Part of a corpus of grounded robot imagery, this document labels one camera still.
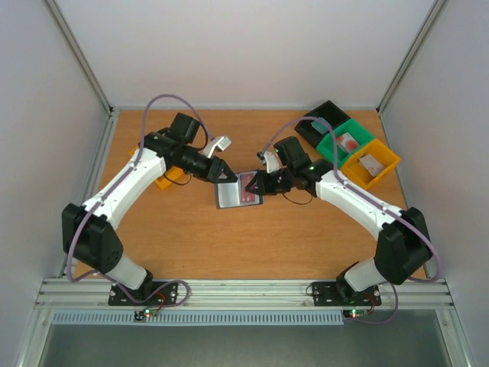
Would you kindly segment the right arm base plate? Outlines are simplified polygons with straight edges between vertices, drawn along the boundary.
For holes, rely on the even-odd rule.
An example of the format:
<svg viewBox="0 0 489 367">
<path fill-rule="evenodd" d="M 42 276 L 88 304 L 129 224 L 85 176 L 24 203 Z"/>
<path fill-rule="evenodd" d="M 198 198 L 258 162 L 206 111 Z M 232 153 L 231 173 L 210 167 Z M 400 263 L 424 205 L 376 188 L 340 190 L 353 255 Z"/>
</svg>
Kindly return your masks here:
<svg viewBox="0 0 489 367">
<path fill-rule="evenodd" d="M 368 287 L 365 291 L 353 294 L 349 300 L 344 300 L 334 281 L 314 281 L 306 287 L 306 294 L 313 299 L 316 307 L 366 307 L 382 304 L 378 286 Z"/>
</svg>

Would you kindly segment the blue leather card holder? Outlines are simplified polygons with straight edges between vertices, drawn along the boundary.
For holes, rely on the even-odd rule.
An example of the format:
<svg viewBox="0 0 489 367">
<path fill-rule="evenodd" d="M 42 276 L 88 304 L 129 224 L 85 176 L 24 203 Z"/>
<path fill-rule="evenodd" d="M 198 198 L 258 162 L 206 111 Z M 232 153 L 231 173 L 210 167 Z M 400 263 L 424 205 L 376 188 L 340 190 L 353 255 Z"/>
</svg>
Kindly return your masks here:
<svg viewBox="0 0 489 367">
<path fill-rule="evenodd" d="M 245 187 L 254 178 L 257 171 L 246 171 L 237 174 L 235 183 L 217 183 L 215 185 L 215 201 L 218 209 L 231 209 L 246 206 L 259 206 L 263 197 L 249 193 Z"/>
</svg>

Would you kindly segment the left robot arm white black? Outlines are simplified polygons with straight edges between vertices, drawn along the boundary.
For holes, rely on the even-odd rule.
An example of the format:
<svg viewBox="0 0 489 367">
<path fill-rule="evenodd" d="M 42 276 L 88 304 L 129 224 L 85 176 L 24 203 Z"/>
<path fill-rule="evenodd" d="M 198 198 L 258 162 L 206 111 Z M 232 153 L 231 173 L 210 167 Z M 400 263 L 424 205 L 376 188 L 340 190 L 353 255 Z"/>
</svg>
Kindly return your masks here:
<svg viewBox="0 0 489 367">
<path fill-rule="evenodd" d="M 125 254 L 116 230 L 140 195 L 174 167 L 211 184 L 237 181 L 236 174 L 216 151 L 232 143 L 226 135 L 208 139 L 203 148 L 192 145 L 203 124 L 177 113 L 171 125 L 143 135 L 130 161 L 95 196 L 81 205 L 68 204 L 62 212 L 66 276 L 72 282 L 74 260 L 115 282 L 135 304 L 146 304 L 158 292 L 153 275 Z"/>
</svg>

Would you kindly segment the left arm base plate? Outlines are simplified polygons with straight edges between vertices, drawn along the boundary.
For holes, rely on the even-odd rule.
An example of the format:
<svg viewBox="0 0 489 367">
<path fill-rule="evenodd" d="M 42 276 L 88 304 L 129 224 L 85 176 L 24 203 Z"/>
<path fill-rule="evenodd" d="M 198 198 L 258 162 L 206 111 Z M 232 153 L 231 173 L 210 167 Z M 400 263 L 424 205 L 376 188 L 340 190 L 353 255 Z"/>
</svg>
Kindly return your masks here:
<svg viewBox="0 0 489 367">
<path fill-rule="evenodd" d="M 109 306 L 173 306 L 179 295 L 176 282 L 151 281 L 140 289 L 131 290 L 126 286 L 112 285 L 108 296 Z"/>
</svg>

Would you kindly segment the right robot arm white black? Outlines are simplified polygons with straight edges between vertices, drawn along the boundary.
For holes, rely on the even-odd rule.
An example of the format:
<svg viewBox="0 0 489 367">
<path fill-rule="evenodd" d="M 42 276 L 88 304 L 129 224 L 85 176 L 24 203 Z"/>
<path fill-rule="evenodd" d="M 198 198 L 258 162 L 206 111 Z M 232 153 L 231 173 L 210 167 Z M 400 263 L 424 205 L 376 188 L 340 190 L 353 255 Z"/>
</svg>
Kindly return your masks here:
<svg viewBox="0 0 489 367">
<path fill-rule="evenodd" d="M 345 304 L 354 303 L 372 286 L 401 285 L 433 257 L 426 222 L 418 209 L 402 210 L 381 202 L 329 161 L 312 161 L 297 138 L 282 139 L 273 152 L 258 156 L 267 167 L 257 171 L 245 187 L 247 192 L 274 196 L 305 190 L 340 209 L 376 239 L 374 256 L 349 266 L 335 280 L 336 293 Z"/>
</svg>

